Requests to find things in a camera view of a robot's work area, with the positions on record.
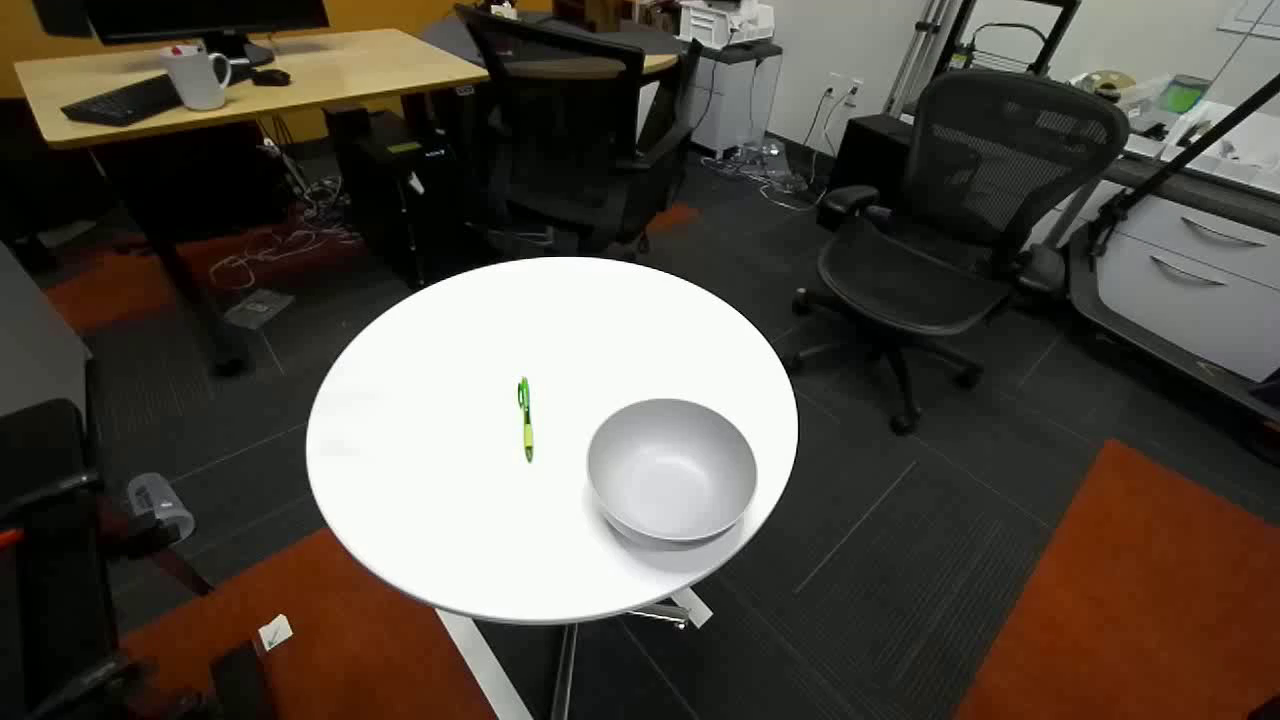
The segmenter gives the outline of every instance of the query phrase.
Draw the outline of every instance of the white wall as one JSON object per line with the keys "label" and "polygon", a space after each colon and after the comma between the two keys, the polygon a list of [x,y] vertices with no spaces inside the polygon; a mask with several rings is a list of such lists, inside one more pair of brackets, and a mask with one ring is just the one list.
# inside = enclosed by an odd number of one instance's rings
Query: white wall
{"label": "white wall", "polygon": [[[832,70],[863,80],[854,110],[879,110],[891,74],[913,43],[913,25],[924,0],[773,0],[784,70],[773,107],[773,130],[804,140],[819,93]],[[1208,93],[1210,98],[1238,102],[1262,80],[1280,70],[1280,39],[1247,39],[1238,55],[1222,66],[1235,33],[1221,33],[1222,7],[1235,0],[1083,0],[1070,33],[1065,37],[1053,74],[1077,74],[1091,66],[1122,66],[1144,74],[1221,74]],[[981,19],[1043,19],[1043,7],[1027,0],[981,0]],[[817,128],[810,149],[832,150],[841,145],[842,107],[828,110]]]}

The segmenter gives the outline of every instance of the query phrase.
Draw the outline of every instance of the chair base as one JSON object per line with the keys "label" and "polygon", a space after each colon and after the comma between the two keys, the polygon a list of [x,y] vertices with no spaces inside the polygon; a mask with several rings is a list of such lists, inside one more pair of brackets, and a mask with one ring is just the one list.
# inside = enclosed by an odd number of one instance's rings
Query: chair base
{"label": "chair base", "polygon": [[[879,322],[869,322],[863,317],[852,317],[836,294],[823,294],[823,292],[810,292],[810,289],[795,289],[791,311],[795,311],[795,317],[808,317],[810,306],[832,306],[836,317],[852,319],[863,337],[871,337],[871,344],[876,344],[876,348],[871,348],[871,361],[889,361],[891,378],[896,378],[896,399],[901,399],[901,408],[889,412],[889,429],[891,429],[896,435],[907,435],[907,430],[915,430],[915,425],[919,425],[919,403],[915,403],[915,386],[913,386],[907,348],[956,363],[956,368],[959,368],[959,372],[951,377],[956,386],[975,386],[975,382],[985,378],[985,368],[981,368],[971,355],[959,355],[959,351],[938,348],[938,344],[907,341],[907,337],[901,337],[901,331],[891,331],[891,328],[879,328]],[[804,361],[823,355],[823,351],[832,351],[832,348],[848,348],[848,341],[817,344],[817,348],[791,348],[791,351],[784,351],[784,368],[789,368],[791,377],[799,377]]]}

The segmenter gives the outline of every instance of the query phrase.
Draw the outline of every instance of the floor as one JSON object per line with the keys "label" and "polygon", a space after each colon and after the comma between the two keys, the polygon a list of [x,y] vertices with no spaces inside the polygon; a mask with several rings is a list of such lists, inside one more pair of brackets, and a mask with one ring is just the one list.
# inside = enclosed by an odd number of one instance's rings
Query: floor
{"label": "floor", "polygon": [[[659,234],[651,263],[719,292],[779,348],[841,331],[789,311],[823,242],[808,210],[704,163],[685,198],[698,216]],[[306,399],[403,289],[364,259],[291,294],[242,331],[252,372],[235,378],[203,372],[180,317],[89,337],[109,483],[170,476],[200,518],[180,548],[213,581],[320,527],[300,454]],[[584,627],[577,717],[947,717],[1107,435],[1280,518],[1280,471],[1231,441],[1235,417],[1122,344],[1027,304],[969,348],[989,361],[971,390],[919,363],[915,435],[889,430],[884,377],[859,355],[808,363],[791,490],[764,534],[697,586],[716,621]],[[117,566],[124,627],[180,600],[148,563]],[[543,717],[556,636],[481,631]]]}

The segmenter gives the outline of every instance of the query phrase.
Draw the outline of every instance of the computer monitor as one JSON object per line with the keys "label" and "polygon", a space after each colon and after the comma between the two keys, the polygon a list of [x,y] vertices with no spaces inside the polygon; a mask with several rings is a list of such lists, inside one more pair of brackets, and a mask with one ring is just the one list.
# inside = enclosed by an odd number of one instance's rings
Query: computer monitor
{"label": "computer monitor", "polygon": [[80,0],[99,43],[186,39],[266,62],[242,33],[328,27],[325,0]]}

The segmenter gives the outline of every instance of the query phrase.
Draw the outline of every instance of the white bowl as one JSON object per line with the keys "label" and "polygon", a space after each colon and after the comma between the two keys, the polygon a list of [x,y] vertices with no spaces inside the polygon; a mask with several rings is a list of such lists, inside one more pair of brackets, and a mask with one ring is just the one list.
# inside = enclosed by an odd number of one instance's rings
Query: white bowl
{"label": "white bowl", "polygon": [[751,505],[757,454],[735,425],[689,399],[613,412],[589,448],[597,506],[651,540],[710,540]]}

